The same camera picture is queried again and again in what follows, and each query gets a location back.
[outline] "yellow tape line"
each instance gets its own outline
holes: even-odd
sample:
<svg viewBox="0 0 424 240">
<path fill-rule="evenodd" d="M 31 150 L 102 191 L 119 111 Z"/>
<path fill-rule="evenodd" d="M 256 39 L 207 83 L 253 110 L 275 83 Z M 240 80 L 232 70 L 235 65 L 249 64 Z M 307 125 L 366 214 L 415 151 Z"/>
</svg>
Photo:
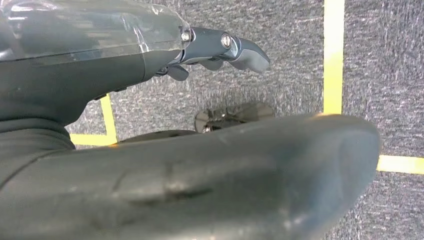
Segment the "yellow tape line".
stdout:
<svg viewBox="0 0 424 240">
<path fill-rule="evenodd" d="M 100 99 L 101 110 L 103 112 L 104 125 L 106 126 L 106 135 L 117 141 L 117 131 L 115 129 L 114 114 L 112 112 L 112 103 L 109 94 Z"/>
<path fill-rule="evenodd" d="M 108 135 L 71 134 L 70 140 L 75 145 L 107 146 L 116 143 L 116 138 Z"/>
<path fill-rule="evenodd" d="M 323 114 L 342 113 L 344 0 L 324 1 L 324 88 Z M 378 171 L 424 174 L 424 158 L 381 155 Z"/>
<path fill-rule="evenodd" d="M 101 111 L 103 112 L 106 135 L 71 134 L 70 140 L 75 145 L 107 146 L 117 142 L 114 114 L 112 112 L 111 98 L 109 94 L 100 99 Z"/>
<path fill-rule="evenodd" d="M 407 174 L 424 174 L 424 158 L 381 155 L 378 161 L 377 170 Z"/>
<path fill-rule="evenodd" d="M 345 1 L 324 1 L 323 112 L 342 113 Z"/>
</svg>

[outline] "transparent plastic cover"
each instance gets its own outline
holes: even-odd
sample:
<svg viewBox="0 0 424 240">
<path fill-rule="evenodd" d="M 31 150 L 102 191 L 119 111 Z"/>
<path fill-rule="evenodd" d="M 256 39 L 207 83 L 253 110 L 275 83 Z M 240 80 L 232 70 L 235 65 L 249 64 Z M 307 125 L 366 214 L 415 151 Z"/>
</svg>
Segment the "transparent plastic cover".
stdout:
<svg viewBox="0 0 424 240">
<path fill-rule="evenodd" d="M 89 60 L 189 44 L 182 34 L 190 26 L 176 12 L 136 0 L 2 0 L 0 14 L 0 62 Z"/>
</svg>

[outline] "clear plastic film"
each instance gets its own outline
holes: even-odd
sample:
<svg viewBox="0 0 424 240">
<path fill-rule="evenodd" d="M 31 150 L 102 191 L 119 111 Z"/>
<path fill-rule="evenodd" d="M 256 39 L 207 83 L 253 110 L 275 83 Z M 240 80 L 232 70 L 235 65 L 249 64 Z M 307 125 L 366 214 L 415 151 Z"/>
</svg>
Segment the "clear plastic film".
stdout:
<svg viewBox="0 0 424 240">
<path fill-rule="evenodd" d="M 190 26 L 176 12 L 136 0 L 2 0 L 0 11 L 0 62 L 81 61 L 189 44 L 182 34 Z"/>
</svg>

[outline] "gray carpet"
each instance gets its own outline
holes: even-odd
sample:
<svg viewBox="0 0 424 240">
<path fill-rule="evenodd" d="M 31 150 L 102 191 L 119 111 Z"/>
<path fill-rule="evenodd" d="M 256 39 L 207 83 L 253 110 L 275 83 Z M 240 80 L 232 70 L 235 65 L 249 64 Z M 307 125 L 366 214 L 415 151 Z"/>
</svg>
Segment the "gray carpet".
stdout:
<svg viewBox="0 0 424 240">
<path fill-rule="evenodd" d="M 155 0 L 191 25 L 229 30 L 263 46 L 273 64 L 264 74 L 228 65 L 190 67 L 190 78 L 155 78 L 112 93 L 118 139 L 193 129 L 205 107 L 263 101 L 278 116 L 323 108 L 323 16 L 319 0 Z M 346 0 L 343 113 L 375 123 L 387 155 L 424 155 L 424 2 Z M 100 102 L 72 133 L 105 134 Z M 324 239 L 424 239 L 424 176 L 379 172 L 356 206 Z"/>
</svg>

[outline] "robotic finger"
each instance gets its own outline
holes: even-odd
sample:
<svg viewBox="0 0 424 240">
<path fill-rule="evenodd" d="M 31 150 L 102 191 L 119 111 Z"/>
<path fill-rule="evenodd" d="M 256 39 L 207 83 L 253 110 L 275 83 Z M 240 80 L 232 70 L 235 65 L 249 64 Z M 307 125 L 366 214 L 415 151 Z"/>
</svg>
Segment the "robotic finger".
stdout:
<svg viewBox="0 0 424 240">
<path fill-rule="evenodd" d="M 208 70 L 216 71 L 224 62 L 229 62 L 236 69 L 250 69 L 256 73 L 270 66 L 270 58 L 256 43 L 232 36 L 226 31 L 192 27 L 191 32 L 183 33 L 181 38 L 190 41 L 189 46 L 177 59 L 161 69 L 157 76 L 167 74 L 177 81 L 184 81 L 189 72 L 181 65 L 200 64 Z"/>
</svg>

